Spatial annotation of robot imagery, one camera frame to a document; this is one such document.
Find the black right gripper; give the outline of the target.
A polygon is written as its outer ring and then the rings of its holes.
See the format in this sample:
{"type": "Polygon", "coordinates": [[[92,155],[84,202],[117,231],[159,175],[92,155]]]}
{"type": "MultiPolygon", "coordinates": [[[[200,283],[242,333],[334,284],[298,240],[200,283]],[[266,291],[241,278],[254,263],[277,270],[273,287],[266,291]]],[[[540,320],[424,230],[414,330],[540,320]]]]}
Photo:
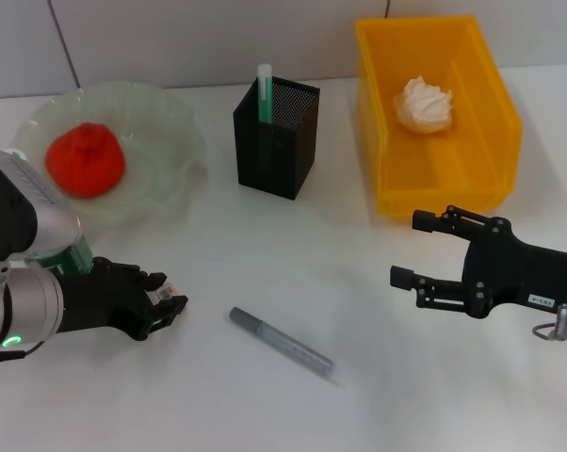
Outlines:
{"type": "Polygon", "coordinates": [[[435,279],[391,266],[391,286],[414,290],[418,308],[466,312],[482,319],[501,304],[551,314],[567,304],[567,252],[522,242],[506,219],[488,218],[449,205],[440,216],[415,210],[412,228],[470,241],[459,281],[435,279]]]}

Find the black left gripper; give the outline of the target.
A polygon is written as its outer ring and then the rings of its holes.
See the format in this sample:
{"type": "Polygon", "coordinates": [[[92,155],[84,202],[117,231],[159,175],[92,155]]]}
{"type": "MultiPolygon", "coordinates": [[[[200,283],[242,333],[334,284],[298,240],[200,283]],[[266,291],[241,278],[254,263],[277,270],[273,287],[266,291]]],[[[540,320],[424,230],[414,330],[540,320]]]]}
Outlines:
{"type": "Polygon", "coordinates": [[[58,331],[109,327],[134,340],[146,340],[170,326],[188,303],[185,295],[158,290],[166,280],[163,272],[147,273],[139,266],[96,258],[86,274],[57,277],[63,296],[58,331]],[[146,291],[154,291],[149,294],[149,307],[146,291]]]}

